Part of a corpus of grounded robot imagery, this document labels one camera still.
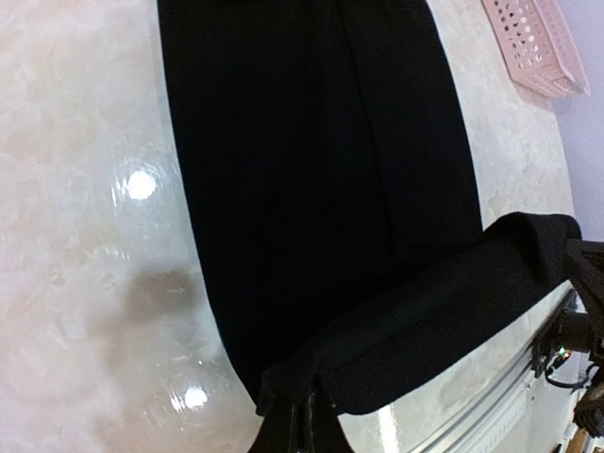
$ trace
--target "wall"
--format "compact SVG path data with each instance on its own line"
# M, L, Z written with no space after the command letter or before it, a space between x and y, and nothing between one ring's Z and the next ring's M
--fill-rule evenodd
M583 59L592 95L554 103L575 212L586 239L604 241L604 3L559 0Z

